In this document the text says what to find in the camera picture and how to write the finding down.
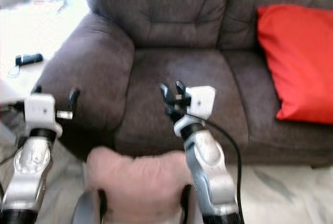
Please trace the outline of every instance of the couch armrest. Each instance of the couch armrest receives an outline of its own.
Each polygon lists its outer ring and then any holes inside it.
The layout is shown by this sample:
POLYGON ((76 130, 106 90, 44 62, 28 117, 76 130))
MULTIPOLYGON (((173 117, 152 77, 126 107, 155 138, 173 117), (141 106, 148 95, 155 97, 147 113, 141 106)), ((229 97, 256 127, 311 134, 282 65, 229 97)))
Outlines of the couch armrest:
POLYGON ((65 109, 78 88, 77 115, 69 125, 94 131, 121 121, 134 58, 134 44, 115 23, 89 13, 47 64, 37 84, 65 109))

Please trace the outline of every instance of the white floor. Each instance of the white floor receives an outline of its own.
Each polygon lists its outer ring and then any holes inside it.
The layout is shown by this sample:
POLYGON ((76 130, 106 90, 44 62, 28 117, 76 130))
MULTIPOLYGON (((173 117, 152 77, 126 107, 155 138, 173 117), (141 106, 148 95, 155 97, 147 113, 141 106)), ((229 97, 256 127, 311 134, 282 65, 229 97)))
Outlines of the white floor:
MULTIPOLYGON (((87 12, 85 0, 66 0, 61 14, 0 11, 0 75, 11 84, 30 91, 44 65, 87 12), (16 78, 7 76, 14 57, 41 52, 46 61, 23 67, 16 78)), ((0 146, 0 158, 10 153, 0 146)), ((76 201, 83 192, 82 164, 59 143, 53 150, 54 166, 38 222, 70 223, 76 201)), ((230 167, 235 175, 235 167, 230 167)), ((11 163, 0 168, 5 185, 11 163)), ((246 224, 333 224, 333 168, 246 166, 242 180, 246 224)))

